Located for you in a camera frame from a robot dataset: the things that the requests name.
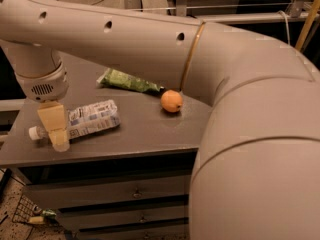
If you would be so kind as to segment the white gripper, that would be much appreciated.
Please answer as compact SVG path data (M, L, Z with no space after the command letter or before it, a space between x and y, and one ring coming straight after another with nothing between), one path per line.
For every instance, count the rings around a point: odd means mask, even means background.
M23 63L14 67L14 73L29 99L44 102L39 105L37 113L53 148L57 152L67 151L70 142L66 110L61 103L52 101L62 99L69 87L63 63Z

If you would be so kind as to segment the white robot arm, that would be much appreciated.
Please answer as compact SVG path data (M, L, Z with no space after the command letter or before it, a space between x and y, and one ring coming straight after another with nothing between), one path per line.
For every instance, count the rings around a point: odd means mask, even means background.
M138 75L212 107L191 178L192 240L320 240L320 82L254 32L57 0L2 0L3 40Z

